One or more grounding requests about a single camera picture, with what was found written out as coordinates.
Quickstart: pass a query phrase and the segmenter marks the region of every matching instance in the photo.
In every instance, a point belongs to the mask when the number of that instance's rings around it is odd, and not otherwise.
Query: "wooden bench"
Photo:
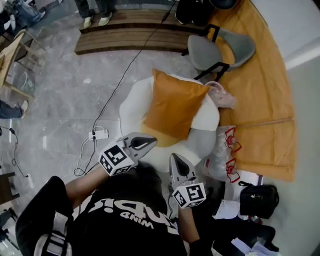
[[[106,26],[98,26],[101,16],[97,14],[89,28],[81,25],[74,51],[77,55],[141,49],[181,53],[187,48],[188,37],[199,34],[204,28],[181,25],[174,13],[161,23],[165,14],[165,10],[120,10]]]

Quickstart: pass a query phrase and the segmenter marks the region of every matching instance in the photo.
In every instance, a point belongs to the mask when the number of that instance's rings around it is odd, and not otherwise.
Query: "clear plastic bag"
[[[212,151],[216,157],[226,157],[241,149],[241,145],[235,137],[235,131],[236,127],[234,125],[218,126],[216,129],[216,141]]]
[[[216,81],[210,81],[205,85],[210,86],[208,94],[217,108],[234,109],[237,99],[227,92],[220,83]]]
[[[222,182],[234,183],[240,179],[236,162],[231,154],[222,157],[210,154],[203,162],[204,175]]]

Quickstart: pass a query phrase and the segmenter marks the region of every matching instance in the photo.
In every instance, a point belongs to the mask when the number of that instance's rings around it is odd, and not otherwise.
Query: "person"
[[[45,11],[39,12],[27,4],[24,0],[9,0],[14,8],[20,13],[21,20],[28,27],[38,23],[46,14]]]
[[[39,238],[51,234],[55,213],[71,216],[91,194],[85,210],[67,221],[66,240],[73,256],[185,256],[183,240],[189,243],[191,256],[212,255],[199,238],[191,208],[179,209],[178,232],[166,216],[161,179],[152,166],[141,162],[111,177],[100,166],[66,185],[52,177],[16,223],[21,253],[34,255]]]
[[[7,103],[0,100],[0,119],[21,118],[24,119],[29,103],[27,100],[21,106],[10,107]]]
[[[80,16],[84,19],[83,27],[85,29],[91,26],[91,21],[94,18],[94,13],[89,9],[87,0],[74,0],[79,10]],[[101,13],[99,26],[104,26],[110,21],[113,12],[115,11],[114,0],[95,0],[98,10]]]

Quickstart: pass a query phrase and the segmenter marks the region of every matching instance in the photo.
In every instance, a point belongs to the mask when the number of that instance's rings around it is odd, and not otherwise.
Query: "white sneaker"
[[[40,20],[45,16],[46,12],[41,12],[41,15],[40,15]]]
[[[84,23],[83,23],[83,28],[84,29],[87,29],[87,28],[89,28],[91,26],[91,21],[92,21],[93,18],[94,18],[94,16],[92,15],[92,16],[86,17],[84,19]]]
[[[108,22],[110,21],[111,17],[112,17],[112,12],[110,12],[108,17],[101,18],[100,21],[99,21],[99,26],[107,25]]]
[[[27,100],[25,100],[24,102],[23,102],[23,104],[21,105],[21,109],[22,109],[22,116],[21,116],[21,119],[24,119],[25,118],[25,116],[26,116],[26,111],[27,111],[27,109],[28,109],[28,106],[29,106],[29,103],[28,103],[28,101]]]
[[[180,20],[178,20],[177,18],[177,14],[174,15],[175,19],[181,24],[181,25],[186,25],[186,23],[181,22]]]

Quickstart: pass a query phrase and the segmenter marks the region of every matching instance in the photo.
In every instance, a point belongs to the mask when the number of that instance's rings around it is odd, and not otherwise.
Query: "hand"
[[[10,15],[11,28],[13,31],[16,29],[16,18],[13,14]]]
[[[4,23],[3,24],[4,29],[7,30],[10,27],[10,24],[11,24],[11,20],[9,20],[8,22]]]

